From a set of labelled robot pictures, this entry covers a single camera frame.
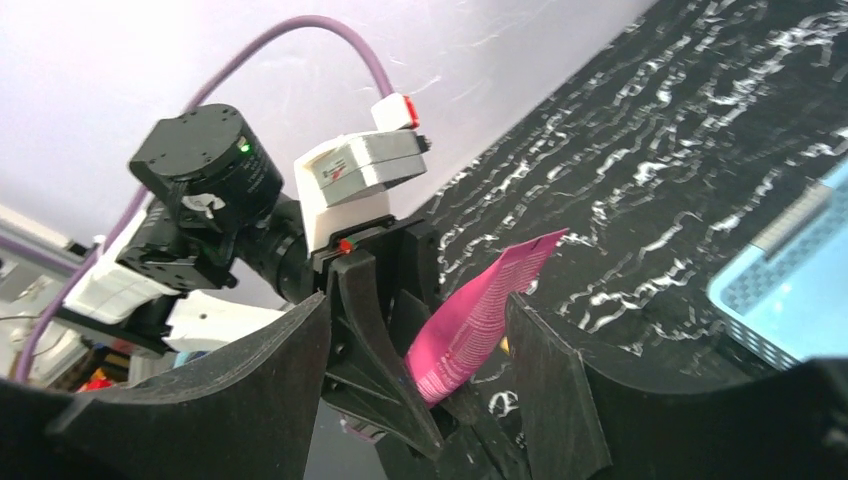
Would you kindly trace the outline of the light blue plastic basket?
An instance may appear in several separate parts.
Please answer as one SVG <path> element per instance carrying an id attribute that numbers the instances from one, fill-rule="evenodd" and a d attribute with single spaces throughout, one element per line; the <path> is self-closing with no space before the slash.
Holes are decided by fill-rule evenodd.
<path id="1" fill-rule="evenodd" d="M 775 369 L 847 355 L 847 164 L 809 186 L 714 276 L 728 335 Z"/>

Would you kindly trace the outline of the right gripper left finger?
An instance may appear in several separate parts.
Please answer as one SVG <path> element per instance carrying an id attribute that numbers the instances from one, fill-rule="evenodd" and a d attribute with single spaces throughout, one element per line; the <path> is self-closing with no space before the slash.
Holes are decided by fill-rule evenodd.
<path id="1" fill-rule="evenodd" d="M 1 385 L 5 479 L 300 479 L 331 337 L 314 294 L 268 326 L 133 387 Z"/>

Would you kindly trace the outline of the pink toothpaste tube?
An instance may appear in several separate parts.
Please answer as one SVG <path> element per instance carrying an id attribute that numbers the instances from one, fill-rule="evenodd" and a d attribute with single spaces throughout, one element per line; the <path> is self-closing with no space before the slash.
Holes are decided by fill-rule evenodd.
<path id="1" fill-rule="evenodd" d="M 429 408 L 470 379 L 505 332 L 507 297 L 528 290 L 566 228 L 512 245 L 454 292 L 414 338 L 405 362 Z"/>

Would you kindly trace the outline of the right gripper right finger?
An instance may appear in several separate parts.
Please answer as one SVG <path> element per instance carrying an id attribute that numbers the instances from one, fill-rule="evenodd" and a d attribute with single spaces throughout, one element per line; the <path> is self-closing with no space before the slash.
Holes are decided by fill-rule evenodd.
<path id="1" fill-rule="evenodd" d="M 509 296 L 507 337 L 536 479 L 843 479 L 847 362 L 718 386 L 553 328 Z"/>

